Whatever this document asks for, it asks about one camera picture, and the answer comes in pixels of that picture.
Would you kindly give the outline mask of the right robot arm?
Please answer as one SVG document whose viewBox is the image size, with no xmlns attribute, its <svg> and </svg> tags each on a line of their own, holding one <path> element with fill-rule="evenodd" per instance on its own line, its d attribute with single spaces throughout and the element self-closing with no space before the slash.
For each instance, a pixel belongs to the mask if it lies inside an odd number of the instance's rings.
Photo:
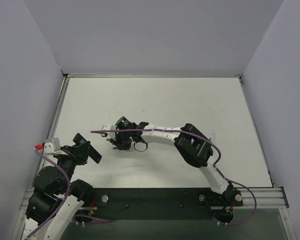
<svg viewBox="0 0 300 240">
<path fill-rule="evenodd" d="M 233 184 L 217 170 L 215 164 L 209 162 L 214 154 L 211 141 L 194 125 L 163 127 L 148 122 L 136 124 L 123 116 L 107 129 L 114 130 L 106 139 L 118 150 L 127 151 L 139 143 L 146 147 L 151 143 L 175 147 L 187 164 L 201 171 L 212 192 L 226 201 L 236 196 Z"/>
</svg>

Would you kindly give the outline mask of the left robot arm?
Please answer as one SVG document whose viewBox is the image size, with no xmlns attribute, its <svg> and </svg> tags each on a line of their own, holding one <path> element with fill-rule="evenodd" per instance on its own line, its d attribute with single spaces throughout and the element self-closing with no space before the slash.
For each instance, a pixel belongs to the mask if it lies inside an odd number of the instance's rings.
<svg viewBox="0 0 300 240">
<path fill-rule="evenodd" d="M 91 203 L 93 187 L 71 178 L 77 166 L 87 163 L 92 151 L 89 141 L 72 146 L 52 142 L 35 146 L 34 152 L 49 165 L 34 180 L 25 212 L 23 239 L 59 240 L 78 209 Z"/>
</svg>

